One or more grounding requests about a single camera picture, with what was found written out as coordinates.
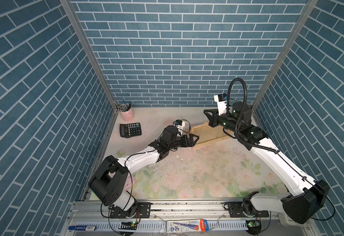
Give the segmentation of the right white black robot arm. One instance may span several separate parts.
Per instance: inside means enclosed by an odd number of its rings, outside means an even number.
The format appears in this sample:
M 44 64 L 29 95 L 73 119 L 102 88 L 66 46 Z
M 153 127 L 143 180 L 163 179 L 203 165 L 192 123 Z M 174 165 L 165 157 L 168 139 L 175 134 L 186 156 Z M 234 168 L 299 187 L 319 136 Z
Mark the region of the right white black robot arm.
M 226 135 L 238 140 L 247 150 L 259 157 L 284 183 L 285 194 L 271 195 L 254 191 L 244 197 L 243 209 L 246 215 L 260 211 L 273 211 L 288 216 L 297 224 L 312 219 L 328 201 L 330 187 L 326 181 L 317 181 L 296 166 L 284 155 L 259 127 L 251 123 L 251 109 L 236 102 L 232 110 L 207 109 L 204 114 L 209 126 L 221 126 Z

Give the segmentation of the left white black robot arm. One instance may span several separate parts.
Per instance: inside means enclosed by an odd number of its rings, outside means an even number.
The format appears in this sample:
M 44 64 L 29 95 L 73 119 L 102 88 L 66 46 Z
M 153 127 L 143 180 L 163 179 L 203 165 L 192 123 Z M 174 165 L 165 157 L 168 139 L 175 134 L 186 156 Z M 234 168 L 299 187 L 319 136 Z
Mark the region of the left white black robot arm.
M 138 202 L 132 195 L 133 190 L 125 190 L 126 181 L 130 180 L 132 186 L 134 172 L 163 160 L 171 151 L 194 147 L 198 140 L 198 135 L 184 134 L 181 124 L 169 125 L 143 151 L 121 158 L 107 156 L 89 180 L 88 187 L 104 206 L 115 206 L 132 216 Z

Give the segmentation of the wooden jewelry display stand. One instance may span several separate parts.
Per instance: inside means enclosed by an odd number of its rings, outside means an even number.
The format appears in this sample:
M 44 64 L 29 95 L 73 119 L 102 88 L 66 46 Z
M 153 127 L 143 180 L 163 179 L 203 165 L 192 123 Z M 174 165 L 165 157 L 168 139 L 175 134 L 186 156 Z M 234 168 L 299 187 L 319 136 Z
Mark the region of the wooden jewelry display stand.
M 199 136 L 199 140 L 194 147 L 200 147 L 230 139 L 230 137 L 223 132 L 222 126 L 219 125 L 211 127 L 208 123 L 209 121 L 206 121 L 201 125 L 191 128 L 190 133 Z

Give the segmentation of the black desk calculator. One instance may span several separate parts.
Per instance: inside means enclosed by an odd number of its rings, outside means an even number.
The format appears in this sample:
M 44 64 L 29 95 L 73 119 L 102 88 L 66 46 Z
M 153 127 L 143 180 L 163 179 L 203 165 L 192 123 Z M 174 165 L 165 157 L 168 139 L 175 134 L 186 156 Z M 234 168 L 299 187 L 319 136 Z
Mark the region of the black desk calculator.
M 142 135 L 140 123 L 120 124 L 120 137 L 132 138 Z

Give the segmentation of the pink pen holder cup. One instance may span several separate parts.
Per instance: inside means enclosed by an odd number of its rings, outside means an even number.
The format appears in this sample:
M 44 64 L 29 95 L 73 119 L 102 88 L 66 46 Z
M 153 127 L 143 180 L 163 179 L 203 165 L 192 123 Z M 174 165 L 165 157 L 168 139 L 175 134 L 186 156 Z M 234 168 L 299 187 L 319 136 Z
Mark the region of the pink pen holder cup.
M 125 112 L 120 112 L 120 116 L 124 122 L 130 122 L 135 118 L 135 115 L 134 115 L 132 108 L 129 108 Z

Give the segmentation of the pens in pink cup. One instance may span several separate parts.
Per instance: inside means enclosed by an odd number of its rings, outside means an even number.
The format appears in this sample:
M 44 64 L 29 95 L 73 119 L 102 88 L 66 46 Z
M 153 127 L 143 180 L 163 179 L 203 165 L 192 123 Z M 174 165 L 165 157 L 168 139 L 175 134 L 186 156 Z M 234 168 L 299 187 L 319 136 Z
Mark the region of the pens in pink cup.
M 119 112 L 128 112 L 131 109 L 131 104 L 130 103 L 122 103 L 117 105 L 117 110 Z

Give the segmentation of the red blue packaged box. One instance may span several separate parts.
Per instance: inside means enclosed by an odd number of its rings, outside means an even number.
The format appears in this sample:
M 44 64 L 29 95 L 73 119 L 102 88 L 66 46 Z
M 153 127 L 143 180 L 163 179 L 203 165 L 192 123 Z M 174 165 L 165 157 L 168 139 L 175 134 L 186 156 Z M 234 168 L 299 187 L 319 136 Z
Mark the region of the red blue packaged box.
M 167 221 L 167 233 L 208 232 L 210 227 L 205 219 Z

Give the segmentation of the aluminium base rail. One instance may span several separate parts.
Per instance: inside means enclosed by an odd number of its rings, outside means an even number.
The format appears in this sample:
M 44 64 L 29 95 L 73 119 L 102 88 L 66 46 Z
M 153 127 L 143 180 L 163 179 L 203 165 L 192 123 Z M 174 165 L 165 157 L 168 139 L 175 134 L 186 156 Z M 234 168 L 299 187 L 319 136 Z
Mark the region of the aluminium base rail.
M 99 201 L 75 202 L 62 229 L 63 236 L 318 236 L 313 221 L 294 226 L 281 225 L 278 213 L 262 211 L 247 216 L 239 199 L 142 200 L 140 218 L 126 218 L 117 207 Z M 208 232 L 167 233 L 167 221 L 205 219 Z M 69 231 L 69 226 L 94 225 L 95 231 Z

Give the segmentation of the white plastic bracket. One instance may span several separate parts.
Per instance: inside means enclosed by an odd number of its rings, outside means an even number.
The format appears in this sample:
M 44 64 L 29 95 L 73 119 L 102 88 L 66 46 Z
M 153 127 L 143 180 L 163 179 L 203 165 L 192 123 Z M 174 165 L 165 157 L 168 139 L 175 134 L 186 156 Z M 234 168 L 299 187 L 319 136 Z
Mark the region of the white plastic bracket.
M 278 218 L 281 225 L 283 225 L 284 227 L 294 226 L 294 221 L 292 221 L 292 219 L 287 214 L 278 213 Z

